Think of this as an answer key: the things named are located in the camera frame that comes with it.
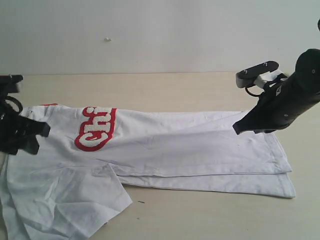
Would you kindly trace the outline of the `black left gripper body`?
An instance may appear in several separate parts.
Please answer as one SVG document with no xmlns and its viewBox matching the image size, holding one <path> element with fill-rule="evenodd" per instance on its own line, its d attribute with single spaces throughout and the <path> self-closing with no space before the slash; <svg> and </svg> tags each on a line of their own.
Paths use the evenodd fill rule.
<svg viewBox="0 0 320 240">
<path fill-rule="evenodd" d="M 19 143 L 19 116 L 22 104 L 16 98 L 0 99 L 0 151 L 6 154 L 17 154 Z"/>
</svg>

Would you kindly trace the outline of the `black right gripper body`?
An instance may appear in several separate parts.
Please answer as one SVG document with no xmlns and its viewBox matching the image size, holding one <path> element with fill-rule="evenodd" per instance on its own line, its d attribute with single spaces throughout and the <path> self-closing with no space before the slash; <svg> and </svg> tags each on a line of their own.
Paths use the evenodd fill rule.
<svg viewBox="0 0 320 240">
<path fill-rule="evenodd" d="M 313 106 L 313 88 L 297 77 L 272 86 L 257 104 L 262 129 L 282 130 Z"/>
</svg>

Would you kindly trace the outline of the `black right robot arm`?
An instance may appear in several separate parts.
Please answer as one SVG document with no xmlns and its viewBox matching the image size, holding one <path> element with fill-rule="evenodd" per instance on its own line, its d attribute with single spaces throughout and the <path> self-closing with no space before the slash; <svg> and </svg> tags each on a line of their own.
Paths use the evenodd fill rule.
<svg viewBox="0 0 320 240">
<path fill-rule="evenodd" d="M 279 70 L 277 62 L 266 61 L 237 72 L 235 82 L 245 91 L 254 86 L 262 89 L 260 94 L 248 92 L 258 102 L 233 124 L 236 134 L 283 130 L 320 102 L 320 51 L 311 48 L 303 52 L 290 76 Z"/>
</svg>

